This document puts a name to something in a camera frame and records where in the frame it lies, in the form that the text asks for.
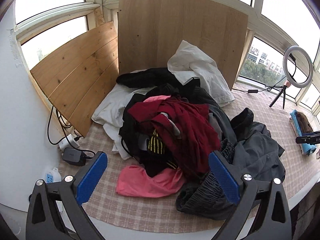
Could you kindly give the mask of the pink garment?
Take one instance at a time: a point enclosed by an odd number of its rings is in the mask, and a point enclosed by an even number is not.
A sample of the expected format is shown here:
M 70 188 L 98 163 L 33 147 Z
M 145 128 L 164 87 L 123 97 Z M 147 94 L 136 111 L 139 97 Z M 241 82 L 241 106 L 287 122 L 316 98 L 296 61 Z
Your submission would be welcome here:
M 116 193 L 128 197 L 162 198 L 177 193 L 184 183 L 185 178 L 179 168 L 165 168 L 151 178 L 141 166 L 130 165 L 120 172 Z

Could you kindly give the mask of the dark red garment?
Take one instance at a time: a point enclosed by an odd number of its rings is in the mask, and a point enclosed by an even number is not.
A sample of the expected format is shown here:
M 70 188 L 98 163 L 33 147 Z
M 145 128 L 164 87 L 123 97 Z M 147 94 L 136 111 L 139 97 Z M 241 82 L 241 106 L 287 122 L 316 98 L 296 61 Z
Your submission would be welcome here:
M 209 170 L 208 155 L 221 148 L 206 104 L 173 97 L 136 102 L 123 119 L 121 137 L 151 177 L 165 168 L 180 168 L 185 177 L 198 178 Z

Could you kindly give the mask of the white power strip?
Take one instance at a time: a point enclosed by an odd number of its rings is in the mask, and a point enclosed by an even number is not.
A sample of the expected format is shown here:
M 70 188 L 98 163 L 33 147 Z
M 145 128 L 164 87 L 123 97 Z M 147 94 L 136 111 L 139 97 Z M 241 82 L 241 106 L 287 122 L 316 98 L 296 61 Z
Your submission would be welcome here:
M 53 168 L 51 170 L 47 170 L 44 175 L 44 181 L 48 183 L 55 183 L 61 181 L 61 174 L 58 168 Z

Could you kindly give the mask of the black fuzzy garment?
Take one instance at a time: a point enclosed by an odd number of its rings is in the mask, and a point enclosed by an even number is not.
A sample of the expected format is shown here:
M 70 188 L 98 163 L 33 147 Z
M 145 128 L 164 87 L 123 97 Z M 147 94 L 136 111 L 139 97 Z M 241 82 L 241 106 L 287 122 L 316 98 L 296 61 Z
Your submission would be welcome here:
M 173 95 L 189 98 L 200 88 L 200 81 L 192 78 L 185 85 L 167 68 L 151 68 L 134 73 L 121 74 L 116 83 L 128 88 L 153 88 L 150 95 Z

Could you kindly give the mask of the blue folded garment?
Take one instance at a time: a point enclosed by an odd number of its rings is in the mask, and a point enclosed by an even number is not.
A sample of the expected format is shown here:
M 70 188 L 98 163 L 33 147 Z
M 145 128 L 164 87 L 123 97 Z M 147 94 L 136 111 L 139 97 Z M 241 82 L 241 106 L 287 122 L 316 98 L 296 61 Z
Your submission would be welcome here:
M 298 124 L 298 121 L 297 121 L 297 118 L 296 118 L 296 112 L 298 112 L 298 111 L 294 109 L 290 113 L 289 122 L 290 122 L 290 125 L 291 125 L 296 137 L 300 137 L 300 136 L 303 136 L 306 133 L 302 133 L 301 132 L 301 129 L 299 127 L 299 124 Z M 316 145 L 310 145 L 310 144 L 299 144 L 299 146 L 301 148 L 301 151 L 302 151 L 303 155 L 311 155 L 316 151 L 316 148 L 317 148 Z

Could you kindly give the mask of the white shirt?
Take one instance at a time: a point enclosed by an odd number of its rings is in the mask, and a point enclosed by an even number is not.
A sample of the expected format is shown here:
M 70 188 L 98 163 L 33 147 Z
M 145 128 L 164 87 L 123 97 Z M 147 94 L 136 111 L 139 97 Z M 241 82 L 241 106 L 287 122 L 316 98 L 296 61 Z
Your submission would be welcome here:
M 154 87 L 138 89 L 116 84 L 92 115 L 92 120 L 102 125 L 106 134 L 112 139 L 112 152 L 119 153 L 123 160 L 131 158 L 123 149 L 119 135 L 119 130 L 123 126 L 124 109 L 134 94 L 145 95 L 153 88 Z

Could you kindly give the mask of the dark slate track pants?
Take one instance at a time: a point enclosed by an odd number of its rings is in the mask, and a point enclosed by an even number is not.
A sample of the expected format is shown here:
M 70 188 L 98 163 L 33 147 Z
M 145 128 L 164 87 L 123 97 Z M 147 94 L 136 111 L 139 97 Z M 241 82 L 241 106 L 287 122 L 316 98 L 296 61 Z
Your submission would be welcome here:
M 229 164 L 250 174 L 260 181 L 273 178 L 285 179 L 285 167 L 280 161 L 284 149 L 271 137 L 265 124 L 255 122 L 254 113 L 245 108 L 231 120 L 236 143 L 223 139 L 221 155 Z M 202 183 L 186 183 L 176 199 L 176 209 L 180 212 L 224 220 L 231 214 L 235 205 L 227 200 L 212 172 Z

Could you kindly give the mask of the white denim garment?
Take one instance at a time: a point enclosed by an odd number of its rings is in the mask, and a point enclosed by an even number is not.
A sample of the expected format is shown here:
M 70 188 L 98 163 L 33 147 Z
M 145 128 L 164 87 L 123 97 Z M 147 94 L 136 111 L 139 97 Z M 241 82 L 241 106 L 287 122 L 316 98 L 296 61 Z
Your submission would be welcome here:
M 220 106 L 235 100 L 216 62 L 197 46 L 185 40 L 167 62 L 167 68 L 182 85 L 186 85 L 192 79 L 199 80 L 200 87 Z

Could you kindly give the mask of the brown folded garment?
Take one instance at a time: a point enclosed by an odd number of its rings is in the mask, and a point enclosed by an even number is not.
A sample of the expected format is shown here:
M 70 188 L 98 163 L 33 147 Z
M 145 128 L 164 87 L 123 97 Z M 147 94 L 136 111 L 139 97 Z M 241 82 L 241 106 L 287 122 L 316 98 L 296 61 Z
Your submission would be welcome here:
M 304 113 L 296 112 L 296 118 L 302 133 L 313 132 L 312 126 Z

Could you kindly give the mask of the large light wood board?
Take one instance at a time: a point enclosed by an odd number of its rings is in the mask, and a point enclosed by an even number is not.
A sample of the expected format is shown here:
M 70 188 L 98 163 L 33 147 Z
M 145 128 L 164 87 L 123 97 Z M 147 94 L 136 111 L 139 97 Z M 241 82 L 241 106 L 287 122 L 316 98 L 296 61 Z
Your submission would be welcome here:
M 236 80 L 248 16 L 210 0 L 119 0 L 120 74 L 164 67 L 181 41 L 215 60 L 229 87 Z

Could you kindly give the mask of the pine plank board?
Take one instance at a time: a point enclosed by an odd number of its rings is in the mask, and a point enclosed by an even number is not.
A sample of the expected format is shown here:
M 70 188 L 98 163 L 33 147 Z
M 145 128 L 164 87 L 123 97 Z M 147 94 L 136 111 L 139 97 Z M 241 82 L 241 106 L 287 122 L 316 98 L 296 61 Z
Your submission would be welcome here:
M 94 111 L 119 74 L 114 23 L 107 22 L 65 43 L 30 72 L 52 105 L 86 136 Z

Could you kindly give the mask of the black power adapter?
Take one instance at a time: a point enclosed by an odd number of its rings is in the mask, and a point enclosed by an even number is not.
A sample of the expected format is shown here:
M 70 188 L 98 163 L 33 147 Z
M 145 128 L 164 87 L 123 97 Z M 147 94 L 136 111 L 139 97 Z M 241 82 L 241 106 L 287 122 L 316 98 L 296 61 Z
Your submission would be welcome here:
M 86 164 L 87 158 L 82 151 L 76 150 L 74 148 L 65 148 L 62 159 L 70 165 L 84 166 Z

